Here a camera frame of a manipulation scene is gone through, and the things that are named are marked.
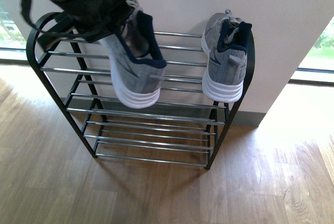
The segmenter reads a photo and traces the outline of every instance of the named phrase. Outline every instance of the chrome rod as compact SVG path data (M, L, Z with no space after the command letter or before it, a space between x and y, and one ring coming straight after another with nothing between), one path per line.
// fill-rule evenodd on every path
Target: chrome rod
M164 82L176 82L176 83L186 83L186 84L202 84L201 80L184 80L184 79L173 79L168 78L164 79ZM87 80L79 80L80 83L86 83L86 84L95 84L95 85L106 85L106 86L112 86L111 82L101 82L101 81L87 81Z
M198 77L198 76L187 76L187 75L165 75L165 78L181 78L181 79L202 80L202 77Z
M189 34L189 33L177 33L177 32L154 32L155 35L164 36L179 36L179 37L190 37L190 38L202 38L199 34Z
M79 58L96 58L102 60L108 60L107 55L96 55L96 54L83 54L83 53L66 53L57 51L48 51L48 53L57 56L67 56L67 57L79 57ZM193 63L193 62L178 62L178 61L166 61L170 65L183 65L183 66L201 66L206 67L207 63Z
M206 67L207 63L196 63L196 62L178 62L178 61L166 61L170 65L182 65L182 66L202 66Z
M111 82L84 80L84 79L80 79L80 80L78 80L78 82L79 83L84 83L84 84L94 84L94 85L106 85L106 86L112 86L113 85Z
M110 76L110 71L109 70L74 70L74 69L65 69L65 68L41 67L41 71L43 71L43 72L53 72L53 73Z
M162 131L162 132L177 132L177 133L198 134L198 135L215 135L215 133L208 133L208 132L194 132L194 131L179 130L179 129L167 129L167 128L160 128L160 127L147 127L147 126L134 126L134 125L127 125L127 124L116 124L116 123L97 122L97 121L87 121L87 123L95 124L95 125L102 125L102 126L118 126L118 127L125 127L125 128L130 127L130 128L135 128L135 129L146 129L146 130Z
M201 80L187 80L187 79L175 79L175 78L164 78L163 81L167 82L177 82L177 83L186 83L186 84L202 84Z
M187 89L187 88L175 88L175 87L161 87L160 89L166 91L203 93L203 91L199 89Z
M98 58L103 60L108 60L107 55L95 55L95 54L83 54L83 53L64 53L56 51L48 51L48 53L58 56L67 56L67 57L79 57L79 58Z
M195 126L176 126L176 125L167 125L167 124L157 124L157 123L147 123L147 122L138 122L138 121L119 121L119 120L107 120L108 122L121 122L121 123L132 123L132 124L140 124L140 125L150 125L150 126L165 126L165 127L176 127L176 128L190 128L190 129L198 129L205 130L205 127L195 127Z
M85 43L85 44L100 44L98 41L89 43L84 39L69 39L69 38L62 38L61 41L64 42L73 42L73 43Z
M153 161L153 162L159 162L159 163L170 163L170 164L179 164L179 165L187 165L187 166L197 166L197 167L207 166L206 164L199 164L199 163L188 163L188 162L168 161L168 160L154 160L154 159L136 158L136 157L120 156L120 155L108 155L108 154L99 154L99 153L96 153L96 155L101 156L101 157L110 157L110 158L128 159L128 160Z
M144 119L155 119L155 120L166 120L166 121L180 121L180 122L189 122L189 123L198 123L198 124L209 124L213 126L223 126L224 122L216 122L215 120L210 119L201 119L195 117L181 117L181 116L170 116L170 115L158 115L158 114L145 114L145 113L135 113L135 112L124 112L124 111L112 111L112 110L99 110L99 109L74 109L68 108L70 113L92 113L98 115L116 115L116 116L125 116L125 117L134 117L134 118L144 118Z
M147 142L145 140L137 140L137 139L123 139L123 138L114 138L114 137L105 137L105 136L95 136L95 135L84 135L85 138L91 139L108 139L115 140L118 142L133 142L133 143L141 143L141 144L149 144L156 146L166 146L166 147L183 147L183 148L193 148L193 149L202 149L202 150L213 150L213 147L206 146L193 146L193 145L184 145L184 144L175 144L175 143L163 143L163 142Z
M158 149L158 150L168 150L168 151L180 151L180 152L193 152L196 154L207 154L207 151L196 151L196 150L186 150L186 149L177 149L177 148L167 148L167 147L151 147L151 146L142 146L142 145L132 145L132 144L124 144L124 143L113 143L113 142L102 142L98 141L99 144L106 144L106 145L117 145L117 146L126 146L126 147L142 147L142 148L151 148L151 149Z
M113 102L119 102L116 98L110 98L106 96L100 96L100 95L88 95L84 93L71 93L72 96L75 97L83 97L83 98L91 98L91 99L99 99L103 101L113 101ZM183 102L167 102L167 101L158 101L155 104L158 105L178 105L182 107L195 107L195 108L205 108L205 109L225 109L224 106L218 106L218 105L202 105L202 104L191 104L191 103L183 103Z
M103 129L102 132L105 132L105 133L113 133L113 134L131 134L131 135L139 135L139 136L147 136L147 137L156 137L156 138L167 138L167 139L194 140L194 141L196 141L196 142L207 142L207 141L208 141L207 139L196 139L196 138L176 137L176 136L156 135L156 134L141 134L141 133L134 133L134 132L120 132L120 131L105 130L105 129Z
M110 76L110 70L103 70L103 69L75 70L75 69L66 69L66 68L41 67L41 71L54 72L54 73L67 73L67 74ZM170 78L202 80L202 77L187 76L187 75L165 75L164 77L166 78L166 80L173 81L173 82L176 82L176 80L171 80Z
M189 47L189 46L159 45L159 48L160 49L170 49L170 50L203 52L202 48L192 48L192 47Z

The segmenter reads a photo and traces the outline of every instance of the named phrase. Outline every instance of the window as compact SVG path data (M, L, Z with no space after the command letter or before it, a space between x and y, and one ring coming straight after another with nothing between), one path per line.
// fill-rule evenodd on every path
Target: window
M291 79L334 83L334 17Z
M25 49L26 40L0 2L0 48Z

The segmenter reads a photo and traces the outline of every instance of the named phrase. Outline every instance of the greenery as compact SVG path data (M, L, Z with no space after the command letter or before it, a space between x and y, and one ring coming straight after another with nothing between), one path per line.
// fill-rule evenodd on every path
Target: greenery
M334 48L311 48L306 57L334 60Z
M13 35L15 38L11 39L11 37L7 33L0 33L0 41L16 41L19 42L21 45L26 44L26 40L20 32L13 32Z
M314 43L306 57L334 60L334 17Z

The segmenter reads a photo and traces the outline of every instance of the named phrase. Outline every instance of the metal bar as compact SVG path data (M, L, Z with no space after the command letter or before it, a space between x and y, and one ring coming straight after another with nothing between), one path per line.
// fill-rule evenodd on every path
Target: metal bar
M97 101L96 99L93 99L93 101L92 101L92 103L91 103L89 109L93 109L93 108L96 106L96 101ZM90 120L91 116L92 116L92 114L91 114L91 113L88 113L88 114L86 115L85 120L83 121L83 125L82 125L82 128L81 128L81 132L82 132L83 134L84 134L85 131L86 131L86 128L87 128L87 126L88 126L88 121Z
M164 46L164 49L180 49L180 46ZM48 51L49 55L56 56L67 56L67 57L78 57L78 58L95 58L99 60L108 60L109 57L107 55L96 55L96 54L83 54L83 53L65 53L65 52L56 52L56 51ZM182 65L182 66L199 66L206 67L207 63L196 63L196 62L179 62L179 61L166 61L169 65Z
M49 21L53 20L57 14L58 13L48 13L48 14L42 16L36 22L36 24L35 24L36 27L39 28L39 29L43 28ZM66 117L66 119L70 123L71 127L73 128L75 133L80 138L81 142L87 148L89 153L94 158L96 158L94 150L91 148L88 141L84 138L80 128L78 127L78 125L76 124L74 119L72 118L71 114L64 107L64 104L63 104L61 98L58 96L57 92L55 91L54 87L50 83L49 79L46 77L45 73L41 72L41 70L40 70L40 66L39 66L39 64L36 60L35 50L34 50L35 45L36 45L36 39L37 39L38 35L39 35L39 33L37 32L37 30L32 29L30 34L29 34L29 37L28 37L28 41L27 41L27 59L29 61L29 64L32 67L32 69L34 70L34 72L37 74L40 81L43 83L43 85L45 86L45 88L47 89L47 91L49 92L49 94L51 95L51 97L53 98L53 100L55 101L55 103L57 104L59 109L61 110L61 112L63 113L63 115Z
M98 141L99 144L106 144L106 145L117 145L117 146L126 146L126 147L140 147L140 148L151 148L151 149L158 149L158 150L169 150L169 151L180 151L180 152L193 152L196 154L207 154L207 151L196 151L196 150L186 150L186 149L176 149L176 148L166 148L166 147L151 147L151 146L142 146L142 145L132 145L132 144L124 144L124 143L113 143L113 142L103 142Z
M97 58L97 59L102 59L102 60L108 60L109 59L107 55L83 54L83 53L65 53L65 52L56 52L56 51L48 51L48 53L50 53L52 55L67 56L67 57Z
M137 140L137 139L122 139L122 138L95 136L95 135L84 135L84 137L92 138L92 139L95 139L95 138L108 139L108 140L115 140L115 141L119 141L119 142L133 142L133 143L149 144L149 145L156 145L156 146L182 147L182 148L193 148L193 149L202 149L202 150L213 150L213 147L208 148L206 146L193 146L193 145L163 143L163 142L147 142L145 140Z
M234 117L241 105L242 100L245 97L245 94L252 82L253 79L253 74L254 74L254 69L255 69L255 46L254 46L254 38L253 38L253 34L251 33L249 36L249 45L248 45L248 53L247 53L247 66L246 66L246 76L244 79L244 83L243 83L243 92L242 95L240 97L240 99L235 102L233 104L232 110L229 114L228 120L226 121L226 125L223 128L223 131L221 132L218 142L212 152L212 155L210 157L210 160L208 160L208 165L206 166L206 169L210 169L212 166L212 163L214 161L214 159L217 156L217 153L219 151L219 148L221 147L227 133L228 130L230 129L230 126L234 120Z
M217 102L217 101L214 101L213 102L213 106L218 106L218 104L219 104L219 102ZM211 109L211 111L210 111L210 115L209 115L209 119L210 120L216 120L215 118L214 118L214 111L215 111L215 108L213 108L213 109ZM207 125L207 127L206 127L206 132L210 132L210 130L211 130L211 126L212 126L212 124L211 123L209 123L208 125Z
M188 37L188 38L202 38L202 35L199 34L190 34L190 33L175 33L175 32L154 32L155 35L162 35L162 36L177 36L177 37ZM84 39L68 39L62 38L61 41L65 42L76 42L76 43L88 43Z
M116 98L110 98L106 96L100 96L100 95L88 95L84 93L72 93L74 97L82 97L82 98L94 98L99 99L103 101L113 101L118 102L119 100ZM215 105L201 105L201 104L191 104L191 103L181 103L181 102L167 102L167 101L158 101L156 102L158 105L178 105L182 107L195 107L195 108L205 108L205 109L225 109L225 107L219 107Z
M77 76L77 78L75 79L75 81L74 81L74 83L73 83L73 85L72 85L72 87L71 87L71 89L70 89L70 91L69 91L69 93L68 93L68 95L67 95L65 101L64 101L64 106L65 106L66 108L67 108L67 107L69 106L69 104L71 103L71 101L72 101L72 97L73 97L72 93L74 93L74 92L77 90L77 88L78 88L78 86L79 86L79 84L80 84L80 83L79 83L79 80L81 80L82 77L83 77L83 75L82 75L82 74L79 74L79 75Z
M225 112L225 122L226 122L230 115L230 105L228 103L224 103L224 106L226 107L224 111Z
M100 130L99 130L99 132L98 132L98 136L102 136L102 131L103 131L103 129L104 129L104 126L101 126L101 127L100 127ZM94 150L95 152L96 152L96 150L98 150L99 141L100 141L99 138L96 139L96 141L95 141L95 144L94 144L94 147L93 147L93 150Z
M176 32L154 32L155 35L165 35L165 36L179 36L179 37L190 37L190 38L202 38L199 34L189 34L189 33L176 33Z
M297 71L312 72L312 73L334 74L334 70L328 70L328 69L315 69L315 68L301 68L301 67L298 67Z
M207 141L206 139L196 139L196 138L177 137L177 136L169 136L169 135L157 135L157 134L141 134L141 133L134 133L134 132L113 131L113 130L103 130L103 132L105 132L105 133L114 133L114 134L131 134L131 135L156 137L156 138L167 138L167 139L194 140L196 142L206 142Z
M98 41L89 43L84 39L69 39L69 38L61 38L63 42L74 42L74 43L83 43L83 44L100 44Z
M175 87L161 87L160 89L167 91L203 93L203 91L199 89L187 89L187 88L175 88Z
M110 76L110 70L102 69L87 69L87 70L75 70L75 69L65 69L65 68L46 68L41 67L43 72L54 72L54 73L67 73L67 74L83 74L83 75L99 75L99 76ZM202 77L197 76L187 76L187 75L165 75L166 80L177 82L177 79L193 79L193 80L202 80Z
M165 75L165 78L181 78L181 79L202 80L202 77L187 76L187 75Z
M312 85L312 86L326 86L334 87L334 82L329 81L317 81L317 80L306 80L306 79L290 79L290 84L301 84L301 85Z
M71 47L72 47L72 49L73 49L73 51L75 52L75 53L79 53L79 54L81 54L82 52L81 52L81 49L80 49L80 47L79 47L79 45L78 45L78 43L70 43L71 44ZM87 68L87 64L86 64L86 62L85 62L85 60L83 59L83 58L77 58L77 61L78 61L78 63L79 63L79 66L80 66L80 68L82 69L82 70L87 70L88 68ZM85 75L85 79L86 80L92 80L92 77L90 76L90 75ZM90 90L90 92L93 94L93 95L98 95L98 92L97 92L97 90L96 90L96 87L95 87L95 85L94 84L89 84L88 85L88 87L89 87L89 90ZM101 103L101 101L99 101L99 100L97 100L96 101L96 106L98 107L98 109L103 109L103 105L102 105L102 103ZM104 121L106 121L106 116L105 115L101 115L101 118L104 120Z
M202 48L191 48L189 46L173 46L173 45L159 45L160 49L170 49L170 50L182 50L182 51L193 51L193 52L203 52Z
M118 120L107 120L108 122L122 122L122 123L133 123L140 125L153 125L153 126L166 126L166 127L176 127L176 128L191 128L191 129L199 129L205 130L205 127L194 127L194 126L175 126L175 125L167 125L167 124L156 124L156 123L147 123L147 122L138 122L138 121L118 121Z
M3 47L0 47L0 50L1 51L11 51L11 52L21 52L21 53L24 53L26 51L26 49L22 49L22 48L3 48Z
M55 50L57 48L57 46L59 45L59 41L57 41L53 46L50 47L51 50ZM47 61L49 60L49 58L51 57L51 54L46 52L43 53L43 55L37 60L38 64L40 66L44 66Z
M153 161L153 162L160 162L160 163L170 163L170 164L179 164L179 165L187 165L187 166L197 166L197 167L205 167L206 164L199 164L199 163L188 163L188 162L178 162L178 161L168 161L168 160L154 160L154 159L144 159L144 158L136 158L136 157L129 157L129 156L119 156L119 155L107 155L107 154L96 154L97 156L101 157L111 157L111 158L118 158L118 159L129 159L129 160L141 160L141 161Z
M65 69L65 68L41 67L41 71L43 71L43 72L53 72L53 73L65 73L65 74L110 76L110 71L108 71L108 70L92 71L92 70L74 70L74 69Z
M123 111L112 111L112 110L86 110L86 109L74 109L68 108L68 112L71 113L92 113L92 114L103 114L103 115L117 115L125 117L134 118L144 118L144 119L155 119L155 120L167 120L167 121L180 121L180 122L190 122L199 124L211 124L211 125L225 125L224 122L215 122L214 120L194 118L194 117L181 117L181 116L170 116L170 115L157 115L157 114L145 114L145 113L135 113L135 112L123 112Z
M169 65L181 65L181 66L201 66L206 67L208 63L200 62L179 62L179 61L166 61Z
M186 83L186 84L202 84L201 80L182 80L182 79L174 79L174 78L169 78L169 79L164 79L164 82L176 82L176 83ZM80 80L80 83L86 83L86 84L96 84L96 85L106 85L106 86L112 86L113 84L111 82L103 82L103 81L86 81L86 80Z
M176 133L198 134L198 135L215 135L215 133L208 133L208 132L194 132L194 131L187 131L187 130L154 128L154 127L147 127L147 126L134 126L134 125L127 125L127 124L116 124L116 123L97 122L97 121L88 121L87 123L95 124L95 125L104 125L104 126L118 126L118 127L125 127L125 128L146 129L146 130L162 131L162 132L176 132Z

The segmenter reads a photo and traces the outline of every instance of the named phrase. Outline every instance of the baseboard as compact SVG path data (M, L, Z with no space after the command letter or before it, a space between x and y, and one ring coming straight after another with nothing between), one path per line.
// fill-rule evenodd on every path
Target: baseboard
M238 111L232 125L258 127L266 113Z
M72 99L70 108L79 108L79 109L88 109L90 107L90 100L83 99ZM155 114L155 112L159 111L160 114L169 115L169 116L183 116L183 117L201 117L208 118L210 115L210 110L199 110L199 109L189 109L187 107L169 107L165 105L153 105L149 108L145 109L131 109L120 102L107 102L102 101L103 107L108 110L118 110L118 111L126 111L126 112L140 112L146 114ZM242 125L242 126L253 126L258 127L262 119L266 116L265 113L257 113L257 112L245 112L239 111L237 112L233 125Z

